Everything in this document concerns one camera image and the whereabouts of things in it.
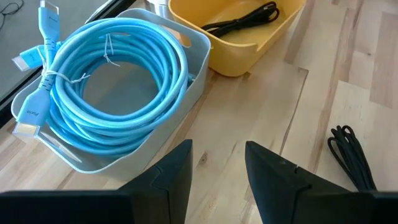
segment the black cord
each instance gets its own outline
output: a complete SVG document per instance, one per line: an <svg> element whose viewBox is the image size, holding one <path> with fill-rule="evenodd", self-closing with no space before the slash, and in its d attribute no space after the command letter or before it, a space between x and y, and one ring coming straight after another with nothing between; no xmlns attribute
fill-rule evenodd
<svg viewBox="0 0 398 224"><path fill-rule="evenodd" d="M202 29L208 31L216 37L221 37L232 30L268 24L275 21L278 17L279 9L276 7L276 3L272 1L262 5L242 18L208 24L203 26Z"/></svg>
<svg viewBox="0 0 398 224"><path fill-rule="evenodd" d="M355 187L359 191L377 190L371 169L353 129L347 125L337 126L337 129L332 129L331 132L335 137L328 139L329 149ZM336 143L337 150L333 148L332 142Z"/></svg>
<svg viewBox="0 0 398 224"><path fill-rule="evenodd" d="M13 14L17 13L24 6L24 4L25 4L24 0L21 0L21 5L16 2L11 2L6 7L4 7L3 9L0 10L0 15L2 15L2 21L0 23L0 30L4 26L4 23L6 21L6 16L13 15ZM16 8L12 11L6 12L8 7L11 7L11 6L15 6Z"/></svg>

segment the white plastic bin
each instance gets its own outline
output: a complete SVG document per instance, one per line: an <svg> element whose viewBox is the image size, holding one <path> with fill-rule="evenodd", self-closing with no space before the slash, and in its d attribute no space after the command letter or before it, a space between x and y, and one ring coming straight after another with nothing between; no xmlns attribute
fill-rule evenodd
<svg viewBox="0 0 398 224"><path fill-rule="evenodd" d="M176 22L164 19L144 9L129 9L118 17L131 17L153 22L183 34L191 41L184 47L190 75L195 77L190 84L177 112L155 129L149 138L134 152L119 159L99 157L85 153L59 139L45 125L38 135L54 153L76 171L85 174L102 174L119 180L131 180L139 175L157 151L189 112L203 93L205 86L210 41L204 35ZM121 68L103 65L93 74L85 89L85 99L95 107L112 114L126 114L149 102L157 93L152 75L136 65L121 63ZM18 115L26 96L39 85L40 78L24 88L12 102L12 114Z"/></svg>

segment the plastic basket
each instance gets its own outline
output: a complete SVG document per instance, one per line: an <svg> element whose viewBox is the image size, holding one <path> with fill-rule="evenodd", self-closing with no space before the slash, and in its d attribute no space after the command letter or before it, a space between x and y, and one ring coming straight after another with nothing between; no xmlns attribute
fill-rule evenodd
<svg viewBox="0 0 398 224"><path fill-rule="evenodd" d="M212 45L209 66L222 75L246 73L293 23L305 0L273 0L279 18L266 25L232 31L221 38L200 27L242 17L271 0L170 0L174 20L206 34Z"/></svg>
<svg viewBox="0 0 398 224"><path fill-rule="evenodd" d="M191 40L192 45L184 47L184 50L188 59L189 73L195 77L195 80L188 87L177 112L155 129L139 148L119 159L85 153L63 142L47 125L40 130L38 138L78 172L103 174L119 180L131 180L144 170L203 93L210 41L197 31L156 16L144 9L126 10L118 17L131 17L153 22L175 30ZM84 95L87 102L108 113L126 114L141 108L153 99L157 93L157 87L152 75L137 65L127 63L121 63L121 65L121 68L111 64L103 65L91 76ZM14 117L21 109L26 96L37 88L39 82L40 78L36 79L15 97L11 108Z"/></svg>

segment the wooden table surface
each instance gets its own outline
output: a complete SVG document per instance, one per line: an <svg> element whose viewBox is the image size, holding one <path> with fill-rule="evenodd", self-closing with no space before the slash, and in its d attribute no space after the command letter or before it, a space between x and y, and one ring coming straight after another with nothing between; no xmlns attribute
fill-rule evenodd
<svg viewBox="0 0 398 224"><path fill-rule="evenodd" d="M398 190L398 2L307 0L280 41L247 74L208 73L205 94L151 162L193 139L187 223L261 223L244 164L256 141L355 190L326 146L354 128L379 190ZM72 170L43 144L0 130L0 190L116 189Z"/></svg>

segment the yellow container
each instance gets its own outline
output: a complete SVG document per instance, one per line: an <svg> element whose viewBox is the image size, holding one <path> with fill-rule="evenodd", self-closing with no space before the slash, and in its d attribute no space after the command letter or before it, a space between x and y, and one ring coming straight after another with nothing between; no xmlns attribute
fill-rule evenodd
<svg viewBox="0 0 398 224"><path fill-rule="evenodd" d="M209 66L222 75L237 77L247 72L290 27L305 0L274 0L279 18L270 24L235 30L215 37L200 27L249 14L271 0L170 0L175 21L206 34L211 41Z"/></svg>

